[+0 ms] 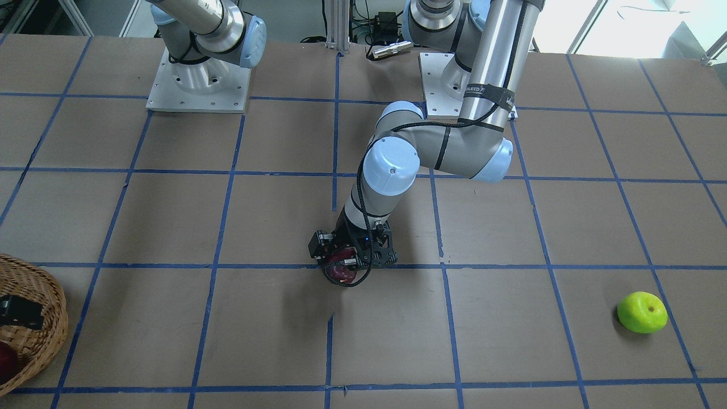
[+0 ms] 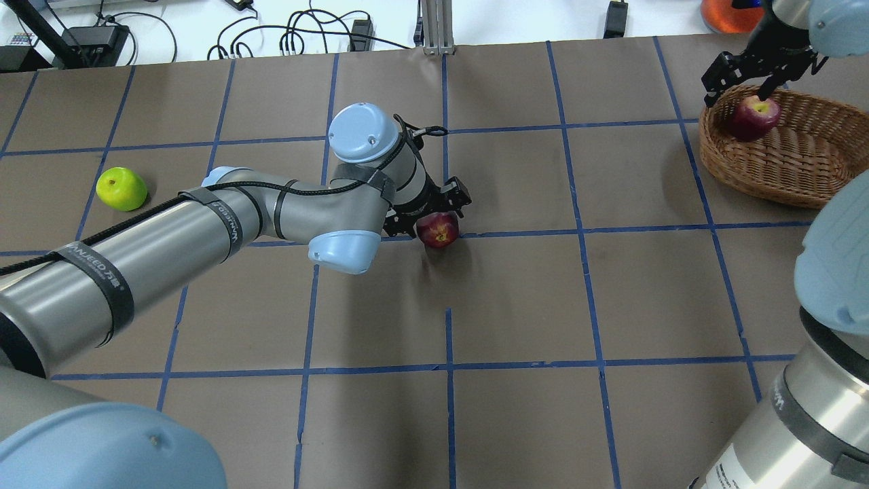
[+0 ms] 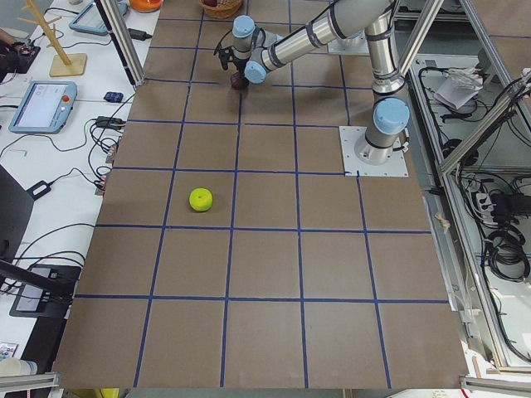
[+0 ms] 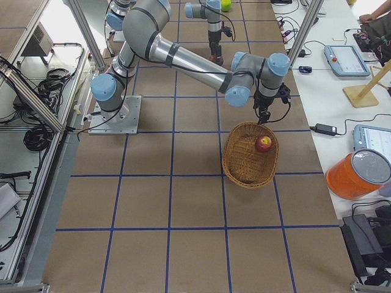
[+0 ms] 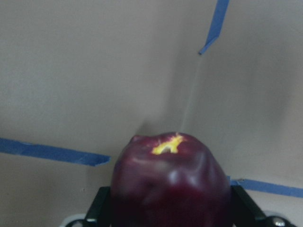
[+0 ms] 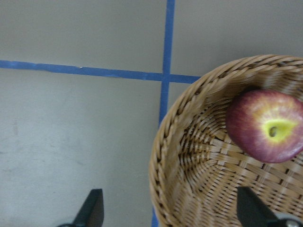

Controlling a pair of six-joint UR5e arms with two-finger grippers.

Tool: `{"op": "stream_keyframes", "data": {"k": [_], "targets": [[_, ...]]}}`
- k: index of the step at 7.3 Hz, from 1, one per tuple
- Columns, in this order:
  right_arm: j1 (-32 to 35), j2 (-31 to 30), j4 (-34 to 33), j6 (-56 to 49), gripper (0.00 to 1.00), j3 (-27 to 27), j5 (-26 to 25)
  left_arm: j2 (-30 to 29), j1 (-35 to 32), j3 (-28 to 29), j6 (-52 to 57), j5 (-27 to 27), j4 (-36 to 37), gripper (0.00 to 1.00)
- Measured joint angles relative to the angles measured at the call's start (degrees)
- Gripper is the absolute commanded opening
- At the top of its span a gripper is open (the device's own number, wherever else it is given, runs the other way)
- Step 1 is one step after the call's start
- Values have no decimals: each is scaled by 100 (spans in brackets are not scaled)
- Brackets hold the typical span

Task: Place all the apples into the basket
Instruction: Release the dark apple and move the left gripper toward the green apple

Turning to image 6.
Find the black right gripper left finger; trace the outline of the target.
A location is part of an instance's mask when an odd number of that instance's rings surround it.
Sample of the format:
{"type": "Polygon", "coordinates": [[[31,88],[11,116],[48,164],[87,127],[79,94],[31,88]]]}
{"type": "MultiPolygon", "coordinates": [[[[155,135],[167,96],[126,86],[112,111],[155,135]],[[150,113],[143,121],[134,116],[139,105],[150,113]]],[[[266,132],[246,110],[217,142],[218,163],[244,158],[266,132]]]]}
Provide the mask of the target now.
{"type": "Polygon", "coordinates": [[[101,227],[104,222],[103,190],[92,189],[71,223],[59,227],[101,227]]]}

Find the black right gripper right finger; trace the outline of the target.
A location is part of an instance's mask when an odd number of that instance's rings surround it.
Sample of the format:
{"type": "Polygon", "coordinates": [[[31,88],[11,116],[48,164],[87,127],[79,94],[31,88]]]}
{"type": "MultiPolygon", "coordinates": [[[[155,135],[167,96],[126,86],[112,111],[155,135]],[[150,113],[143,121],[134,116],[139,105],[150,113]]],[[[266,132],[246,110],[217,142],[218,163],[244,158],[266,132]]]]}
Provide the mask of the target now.
{"type": "Polygon", "coordinates": [[[243,227],[301,227],[298,217],[274,213],[253,191],[246,186],[237,188],[237,218],[243,227]]]}

